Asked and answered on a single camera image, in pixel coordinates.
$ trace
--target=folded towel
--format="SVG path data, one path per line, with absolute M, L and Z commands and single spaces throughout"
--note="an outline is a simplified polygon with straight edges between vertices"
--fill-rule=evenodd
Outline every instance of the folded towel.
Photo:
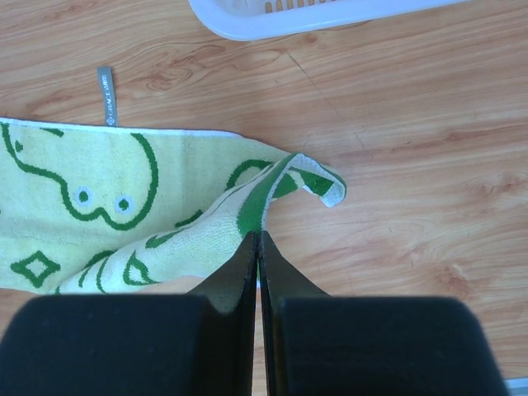
M 272 199 L 303 187 L 330 207 L 346 194 L 331 168 L 227 132 L 0 126 L 0 287 L 111 293 L 208 276 L 264 229 Z

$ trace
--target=basket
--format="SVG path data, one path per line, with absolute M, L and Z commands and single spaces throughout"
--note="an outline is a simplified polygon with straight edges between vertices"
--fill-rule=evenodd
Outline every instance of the basket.
M 226 39 L 250 41 L 368 21 L 465 0 L 189 0 Z

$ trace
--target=wooden table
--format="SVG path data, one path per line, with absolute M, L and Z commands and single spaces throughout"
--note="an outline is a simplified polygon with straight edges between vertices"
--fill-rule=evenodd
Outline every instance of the wooden table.
M 122 126 L 232 130 L 329 163 L 349 196 L 276 202 L 283 254 L 332 294 L 458 297 L 504 375 L 528 375 L 527 26 L 526 0 L 474 0 L 238 43 L 185 0 L 7 0 L 0 114 L 100 125 L 109 65 Z M 1 292 L 0 328 L 30 297 Z M 254 377 L 261 394 L 260 333 Z

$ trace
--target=cartoon face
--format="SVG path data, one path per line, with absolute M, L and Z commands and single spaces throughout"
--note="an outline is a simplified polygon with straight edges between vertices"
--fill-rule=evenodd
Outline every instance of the cartoon face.
M 145 218 L 158 189 L 158 165 L 149 142 L 141 134 L 127 136 L 130 143 L 118 147 L 122 137 L 54 128 L 10 130 L 2 123 L 3 143 L 21 171 L 55 183 L 62 205 L 75 219 L 101 218 L 123 231 Z M 137 185 L 148 187 L 138 191 Z

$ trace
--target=gray tag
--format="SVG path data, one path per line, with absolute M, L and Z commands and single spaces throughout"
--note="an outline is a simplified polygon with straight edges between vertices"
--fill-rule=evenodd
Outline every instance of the gray tag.
M 114 81 L 112 80 L 112 69 L 108 67 L 97 68 L 97 78 L 102 92 L 102 100 L 105 105 L 105 120 L 109 126 L 117 126 L 116 93 L 114 92 Z

